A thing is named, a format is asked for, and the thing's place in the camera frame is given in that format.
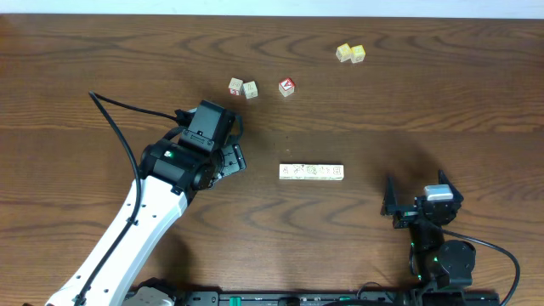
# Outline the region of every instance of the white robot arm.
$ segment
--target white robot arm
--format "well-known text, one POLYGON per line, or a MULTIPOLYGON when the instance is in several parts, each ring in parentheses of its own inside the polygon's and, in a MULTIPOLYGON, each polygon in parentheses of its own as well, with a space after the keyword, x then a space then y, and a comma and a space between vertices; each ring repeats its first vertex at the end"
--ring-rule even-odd
POLYGON ((123 143, 136 179, 121 210, 87 260, 46 306, 171 306, 174 301, 168 295, 149 287, 140 288, 130 299, 125 297, 156 243, 183 215, 196 193, 246 168, 238 145, 243 133, 241 117, 208 101, 202 101, 192 112, 176 110, 178 116, 173 117, 95 93, 90 95, 123 143), (127 141, 99 99, 165 116, 178 127, 148 145, 138 166, 127 141), (232 135, 235 122, 239 122, 240 131, 232 135), (174 143, 172 139, 177 135, 179 140, 174 143))

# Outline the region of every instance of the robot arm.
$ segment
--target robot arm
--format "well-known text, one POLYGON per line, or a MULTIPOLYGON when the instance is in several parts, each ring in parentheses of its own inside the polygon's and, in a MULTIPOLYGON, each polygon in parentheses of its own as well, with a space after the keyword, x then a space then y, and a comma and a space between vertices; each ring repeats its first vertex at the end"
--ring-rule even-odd
MULTIPOLYGON (((148 145, 142 154, 141 202, 136 219, 131 219, 137 198, 134 181, 121 210, 87 260, 46 306, 134 305, 134 298, 123 302, 129 287, 156 243, 183 215, 196 193, 246 168, 237 143, 243 126, 234 112, 202 101, 195 111, 177 110, 176 114, 179 126, 156 144, 148 145), (235 136, 231 130, 236 121, 240 132, 235 136), (177 135, 180 135, 179 141, 174 143, 171 140, 177 135), (127 222, 132 225, 120 236, 127 222), (118 237, 122 238, 119 244, 109 257, 105 256, 118 237), (104 260, 104 265, 97 268, 104 260), (98 273, 92 278, 95 269, 98 273), (83 290, 88 281, 91 286, 83 290)), ((173 300, 168 297, 161 301, 161 305, 172 304, 173 300)))

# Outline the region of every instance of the wood grain tabletop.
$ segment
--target wood grain tabletop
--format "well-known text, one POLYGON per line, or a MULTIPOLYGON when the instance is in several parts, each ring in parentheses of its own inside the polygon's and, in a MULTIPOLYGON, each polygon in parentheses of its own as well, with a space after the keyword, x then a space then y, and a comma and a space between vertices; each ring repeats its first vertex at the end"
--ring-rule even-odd
MULTIPOLYGON (((465 196, 447 229, 519 260, 512 305, 544 302, 544 22, 115 15, 0 17, 0 304, 43 305, 82 264, 133 180, 88 97, 173 114, 240 113, 247 170, 200 192, 137 282, 357 290, 417 282, 408 230, 380 216, 436 184, 465 196), (363 44, 340 63, 336 47, 363 44), (258 97, 229 95, 231 77, 258 97), (283 98, 278 82, 296 92, 283 98), (341 163, 341 182, 280 181, 280 163, 341 163)), ((133 151, 172 123, 106 106, 133 151)), ((503 298, 508 258, 476 246, 473 289, 503 298)))

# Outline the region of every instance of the yellow cube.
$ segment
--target yellow cube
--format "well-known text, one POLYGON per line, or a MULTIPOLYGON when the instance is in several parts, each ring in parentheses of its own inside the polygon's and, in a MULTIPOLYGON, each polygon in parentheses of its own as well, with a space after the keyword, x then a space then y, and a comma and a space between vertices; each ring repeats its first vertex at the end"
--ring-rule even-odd
POLYGON ((351 58, 351 48, 347 43, 337 48, 337 57, 341 62, 351 58))
POLYGON ((359 63, 365 59, 365 49, 363 48, 363 45, 355 46, 351 48, 351 62, 352 63, 359 63))

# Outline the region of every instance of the white wall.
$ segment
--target white wall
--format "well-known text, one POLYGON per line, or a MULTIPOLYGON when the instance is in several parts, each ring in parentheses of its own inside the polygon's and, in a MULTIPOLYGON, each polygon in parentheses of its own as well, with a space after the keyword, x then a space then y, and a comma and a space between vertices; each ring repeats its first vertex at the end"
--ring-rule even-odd
POLYGON ((544 19, 544 0, 0 0, 0 13, 544 19))

